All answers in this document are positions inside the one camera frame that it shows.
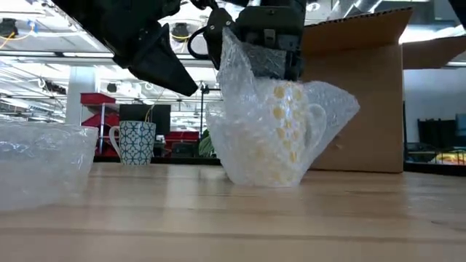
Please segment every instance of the mug handle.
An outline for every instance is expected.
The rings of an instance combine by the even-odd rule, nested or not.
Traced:
[[[122,155],[121,155],[119,147],[118,147],[118,143],[115,140],[115,131],[116,130],[119,131],[119,127],[111,127],[110,130],[108,131],[108,135],[110,136],[110,143],[115,148],[115,151],[118,154],[118,157],[122,158]]]

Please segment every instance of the wooden table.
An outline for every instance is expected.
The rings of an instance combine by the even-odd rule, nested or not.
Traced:
[[[219,167],[95,164],[83,196],[0,215],[1,262],[466,261],[466,180],[311,172],[232,185]]]

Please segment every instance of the blue patterned mug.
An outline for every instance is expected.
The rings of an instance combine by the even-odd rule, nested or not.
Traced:
[[[115,131],[119,131],[119,146]],[[123,164],[149,164],[155,141],[155,124],[141,121],[121,121],[109,132],[110,142]]]

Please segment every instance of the cardboard box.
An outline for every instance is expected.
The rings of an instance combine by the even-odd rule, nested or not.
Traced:
[[[411,8],[397,9],[304,29],[301,80],[333,84],[360,104],[312,168],[403,171],[403,69],[441,68],[466,50],[466,37],[399,45],[411,14]]]

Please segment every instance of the bubble wrap bag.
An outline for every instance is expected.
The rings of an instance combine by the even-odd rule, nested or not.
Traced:
[[[0,119],[0,211],[81,193],[97,137],[94,127]]]
[[[323,82],[255,77],[251,64],[262,67],[254,72],[273,68],[275,74],[270,75],[280,75],[284,70],[277,65],[284,63],[277,59],[284,56],[265,48],[251,55],[244,51],[250,47],[228,29],[223,38],[217,78],[224,100],[209,103],[206,118],[226,174],[239,185],[298,185],[315,158],[358,112],[358,102]]]

